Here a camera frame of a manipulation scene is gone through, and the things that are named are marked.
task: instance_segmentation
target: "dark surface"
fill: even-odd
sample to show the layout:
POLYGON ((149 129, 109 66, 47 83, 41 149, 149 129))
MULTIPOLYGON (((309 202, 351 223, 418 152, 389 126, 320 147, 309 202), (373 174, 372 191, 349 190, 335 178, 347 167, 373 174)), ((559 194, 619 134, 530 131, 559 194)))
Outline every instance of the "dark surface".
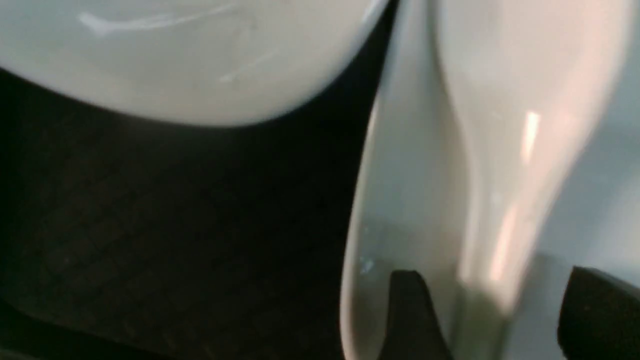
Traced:
POLYGON ((387 333, 378 360, 452 360, 429 288, 416 271, 394 271, 387 333))
POLYGON ((30 318, 0 300, 0 359, 170 360, 153 352, 30 318))
POLYGON ((640 290, 592 268, 573 268, 558 344, 569 360, 640 359, 640 290))
POLYGON ((392 14, 326 92, 241 129, 132 119, 0 72, 0 296, 179 359, 341 358, 342 257, 392 14))

